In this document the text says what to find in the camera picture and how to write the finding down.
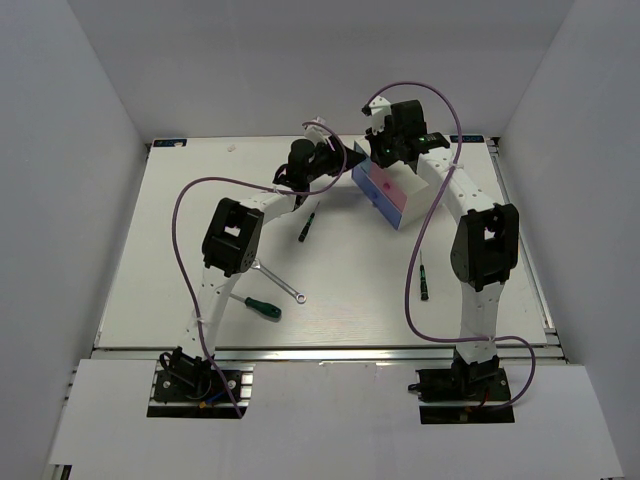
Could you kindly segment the light blue drawer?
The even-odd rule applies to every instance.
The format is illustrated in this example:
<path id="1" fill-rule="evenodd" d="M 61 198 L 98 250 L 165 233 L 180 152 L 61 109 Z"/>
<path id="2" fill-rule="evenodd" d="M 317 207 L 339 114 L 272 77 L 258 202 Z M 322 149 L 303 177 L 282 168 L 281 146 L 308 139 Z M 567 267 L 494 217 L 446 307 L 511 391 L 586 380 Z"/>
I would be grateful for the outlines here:
<path id="1" fill-rule="evenodd" d="M 371 158 L 370 158 L 370 155 L 369 155 L 368 151 L 361 146 L 359 141 L 355 141 L 353 143 L 353 149 L 357 153 L 359 153 L 359 154 L 364 156 L 364 160 L 358 164 L 358 167 L 360 169 L 362 169 L 363 171 L 369 171 L 370 168 L 371 168 L 372 162 L 371 162 Z"/>

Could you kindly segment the pink drawer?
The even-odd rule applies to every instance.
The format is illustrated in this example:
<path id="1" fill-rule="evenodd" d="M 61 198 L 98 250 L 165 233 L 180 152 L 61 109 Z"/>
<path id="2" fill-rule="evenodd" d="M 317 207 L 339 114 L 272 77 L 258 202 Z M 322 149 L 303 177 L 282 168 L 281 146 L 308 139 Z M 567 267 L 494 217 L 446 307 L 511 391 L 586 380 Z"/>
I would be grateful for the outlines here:
<path id="1" fill-rule="evenodd" d="M 368 174 L 370 180 L 399 211 L 404 210 L 407 202 L 407 194 L 402 186 L 406 175 L 407 166 L 401 163 L 395 163 L 385 169 L 376 163 L 371 163 Z"/>

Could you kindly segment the white drawer cabinet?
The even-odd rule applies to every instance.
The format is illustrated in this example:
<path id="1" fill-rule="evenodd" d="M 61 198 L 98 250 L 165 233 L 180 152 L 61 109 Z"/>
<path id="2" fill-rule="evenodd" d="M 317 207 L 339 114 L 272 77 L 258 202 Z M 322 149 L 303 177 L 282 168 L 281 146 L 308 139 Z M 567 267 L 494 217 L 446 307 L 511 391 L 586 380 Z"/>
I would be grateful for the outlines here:
<path id="1" fill-rule="evenodd" d="M 369 153 L 369 147 L 366 145 L 363 137 L 359 137 L 355 141 L 359 141 L 361 146 Z M 404 210 L 400 211 L 402 217 L 398 230 L 403 229 L 416 220 L 423 219 L 435 198 L 435 193 L 429 187 L 428 183 L 416 175 L 408 165 L 406 166 L 407 175 L 406 179 L 402 182 L 402 186 L 407 194 L 407 202 Z"/>

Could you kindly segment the small green screwdriver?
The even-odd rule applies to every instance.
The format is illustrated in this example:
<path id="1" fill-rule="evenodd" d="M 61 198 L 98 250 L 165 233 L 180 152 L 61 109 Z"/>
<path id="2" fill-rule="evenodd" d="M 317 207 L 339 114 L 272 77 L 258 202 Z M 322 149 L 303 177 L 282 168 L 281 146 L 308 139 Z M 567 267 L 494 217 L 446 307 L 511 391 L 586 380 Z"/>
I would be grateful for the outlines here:
<path id="1" fill-rule="evenodd" d="M 424 266 L 422 251 L 419 251 L 418 256 L 419 256 L 420 298 L 422 301 L 428 301 L 429 290 L 428 290 L 426 270 Z"/>
<path id="2" fill-rule="evenodd" d="M 311 229 L 311 226 L 312 226 L 312 224 L 314 222 L 314 219 L 316 217 L 316 213 L 317 213 L 317 209 L 318 209 L 319 205 L 320 205 L 320 202 L 317 202 L 316 205 L 314 206 L 313 210 L 309 214 L 309 216 L 308 216 L 308 218 L 306 220 L 306 223 L 303 226 L 303 228 L 302 228 L 302 230 L 301 230 L 301 232 L 300 232 L 300 234 L 298 236 L 298 241 L 300 243 L 303 243 L 306 240 L 306 238 L 307 238 L 307 236 L 309 234 L 309 231 Z"/>

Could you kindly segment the silver combination wrench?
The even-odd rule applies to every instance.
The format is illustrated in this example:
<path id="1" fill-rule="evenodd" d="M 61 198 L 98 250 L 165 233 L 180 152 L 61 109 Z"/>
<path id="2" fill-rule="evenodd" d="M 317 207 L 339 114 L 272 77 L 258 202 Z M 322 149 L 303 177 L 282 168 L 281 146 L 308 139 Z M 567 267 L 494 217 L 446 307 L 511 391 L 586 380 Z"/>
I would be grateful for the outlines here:
<path id="1" fill-rule="evenodd" d="M 269 270 L 259 259 L 255 259 L 252 263 L 251 268 L 257 272 L 260 272 L 267 279 L 273 282 L 276 286 L 278 286 L 281 290 L 286 292 L 289 296 L 291 296 L 298 304 L 305 304 L 307 301 L 307 297 L 305 294 L 299 292 L 287 282 L 285 282 L 278 275 Z"/>

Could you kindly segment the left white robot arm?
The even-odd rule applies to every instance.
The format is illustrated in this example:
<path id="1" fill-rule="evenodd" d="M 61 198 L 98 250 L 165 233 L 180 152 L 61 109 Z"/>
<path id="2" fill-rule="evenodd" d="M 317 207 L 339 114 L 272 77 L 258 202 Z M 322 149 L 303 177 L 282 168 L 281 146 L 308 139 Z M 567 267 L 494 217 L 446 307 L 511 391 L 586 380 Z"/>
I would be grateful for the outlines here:
<path id="1" fill-rule="evenodd" d="M 234 395 L 227 378 L 215 362 L 215 343 L 227 303 L 240 276 L 258 265 L 257 252 L 263 227 L 270 221 L 298 210 L 307 198 L 329 190 L 312 190 L 320 177 L 338 180 L 363 163 L 366 156 L 350 149 L 331 135 L 319 140 L 298 139 L 291 143 L 287 162 L 274 174 L 272 185 L 210 176 L 197 178 L 178 194 L 171 216 L 173 253 L 193 304 L 192 317 L 184 331 L 184 342 L 159 357 L 163 371 L 187 398 L 203 400 L 210 392 Z M 256 190 L 245 200 L 222 198 L 216 206 L 201 243 L 203 279 L 195 289 L 184 266 L 177 227 L 181 204 L 193 187 L 206 182 L 234 184 Z"/>

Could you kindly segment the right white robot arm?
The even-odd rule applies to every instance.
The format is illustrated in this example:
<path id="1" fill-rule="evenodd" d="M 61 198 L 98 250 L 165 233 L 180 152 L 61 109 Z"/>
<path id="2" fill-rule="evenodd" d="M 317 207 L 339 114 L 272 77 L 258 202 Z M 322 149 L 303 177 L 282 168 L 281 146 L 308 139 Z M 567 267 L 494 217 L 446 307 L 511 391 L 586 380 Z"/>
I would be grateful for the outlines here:
<path id="1" fill-rule="evenodd" d="M 518 262 L 519 213 L 476 185 L 456 159 L 458 147 L 427 131 L 419 101 L 376 96 L 363 112 L 371 120 L 365 138 L 372 161 L 381 168 L 397 161 L 410 165 L 456 222 L 450 261 L 461 283 L 462 310 L 448 384 L 459 396 L 475 398 L 499 372 L 498 305 Z"/>

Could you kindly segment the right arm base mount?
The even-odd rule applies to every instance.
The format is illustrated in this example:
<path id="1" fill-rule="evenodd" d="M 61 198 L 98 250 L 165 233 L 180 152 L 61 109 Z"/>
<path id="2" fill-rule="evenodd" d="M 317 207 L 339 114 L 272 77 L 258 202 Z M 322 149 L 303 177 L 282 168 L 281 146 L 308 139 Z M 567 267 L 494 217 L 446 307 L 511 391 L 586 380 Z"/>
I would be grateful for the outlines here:
<path id="1" fill-rule="evenodd" d="M 455 355 L 446 369 L 421 369 L 407 387 L 419 400 L 423 425 L 513 424 L 511 391 L 497 356 L 467 364 Z"/>

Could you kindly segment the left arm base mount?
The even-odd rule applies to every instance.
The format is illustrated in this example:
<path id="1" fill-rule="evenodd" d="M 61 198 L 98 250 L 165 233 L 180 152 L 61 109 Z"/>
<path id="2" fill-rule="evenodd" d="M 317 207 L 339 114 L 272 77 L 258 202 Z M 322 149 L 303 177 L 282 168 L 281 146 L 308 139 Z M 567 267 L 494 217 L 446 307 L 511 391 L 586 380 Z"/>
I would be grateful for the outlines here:
<path id="1" fill-rule="evenodd" d="M 159 355 L 148 418 L 232 419 L 246 412 L 249 372 L 220 369 L 207 359 L 189 357 L 181 348 Z"/>

